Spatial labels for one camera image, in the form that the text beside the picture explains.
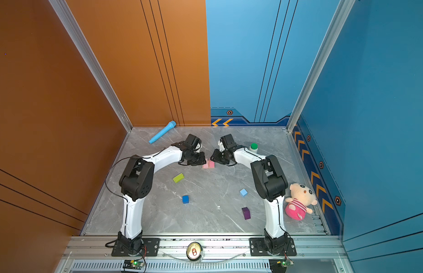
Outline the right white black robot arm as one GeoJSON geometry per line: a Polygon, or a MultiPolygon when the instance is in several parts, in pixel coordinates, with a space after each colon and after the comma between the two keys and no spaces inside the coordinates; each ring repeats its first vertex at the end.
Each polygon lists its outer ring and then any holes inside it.
{"type": "Polygon", "coordinates": [[[263,156],[236,144],[231,134],[218,141],[211,161],[229,166],[231,162],[248,167],[258,195],[265,203],[265,246],[272,255],[284,251],[290,243],[290,235],[283,222],[284,196],[288,188],[287,178],[274,155],[263,156]]]}

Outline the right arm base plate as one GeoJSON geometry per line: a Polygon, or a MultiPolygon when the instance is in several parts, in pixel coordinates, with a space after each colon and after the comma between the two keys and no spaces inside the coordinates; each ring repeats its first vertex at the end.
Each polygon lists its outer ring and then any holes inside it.
{"type": "Polygon", "coordinates": [[[270,257],[296,257],[297,250],[293,241],[290,244],[285,245],[279,250],[273,252],[269,251],[264,238],[253,237],[249,239],[250,242],[250,255],[252,257],[270,256],[270,257]]]}

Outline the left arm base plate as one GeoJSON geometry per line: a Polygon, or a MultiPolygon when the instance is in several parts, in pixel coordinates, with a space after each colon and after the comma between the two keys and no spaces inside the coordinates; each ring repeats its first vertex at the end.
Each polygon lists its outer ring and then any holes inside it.
{"type": "Polygon", "coordinates": [[[116,241],[112,248],[112,257],[157,257],[159,252],[160,239],[159,238],[142,238],[140,250],[130,250],[116,241]]]}

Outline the lime green block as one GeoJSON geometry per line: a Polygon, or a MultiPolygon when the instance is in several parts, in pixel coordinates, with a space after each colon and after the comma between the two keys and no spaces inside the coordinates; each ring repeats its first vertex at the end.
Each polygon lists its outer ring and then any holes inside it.
{"type": "Polygon", "coordinates": [[[177,176],[175,176],[175,177],[173,178],[173,181],[174,181],[175,183],[178,183],[178,182],[182,181],[184,178],[185,178],[184,174],[178,174],[177,176]]]}

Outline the light blue cube block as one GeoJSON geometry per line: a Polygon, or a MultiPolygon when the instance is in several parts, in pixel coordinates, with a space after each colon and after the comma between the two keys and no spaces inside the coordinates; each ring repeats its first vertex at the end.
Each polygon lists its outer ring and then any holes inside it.
{"type": "Polygon", "coordinates": [[[247,194],[248,194],[248,192],[247,192],[247,190],[246,189],[242,189],[242,190],[240,190],[240,195],[242,196],[242,197],[245,197],[245,196],[247,196],[247,194]]]}

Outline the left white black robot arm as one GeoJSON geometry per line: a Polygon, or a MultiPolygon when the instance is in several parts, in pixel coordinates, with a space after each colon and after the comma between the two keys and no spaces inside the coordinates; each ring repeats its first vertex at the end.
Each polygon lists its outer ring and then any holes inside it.
{"type": "Polygon", "coordinates": [[[119,186],[124,199],[122,227],[114,242],[112,256],[141,256],[144,254],[142,242],[142,215],[146,196],[151,192],[154,174],[173,163],[187,166],[202,166],[206,163],[205,153],[200,149],[202,141],[189,134],[186,140],[172,144],[152,155],[133,155],[122,173],[119,186]]]}

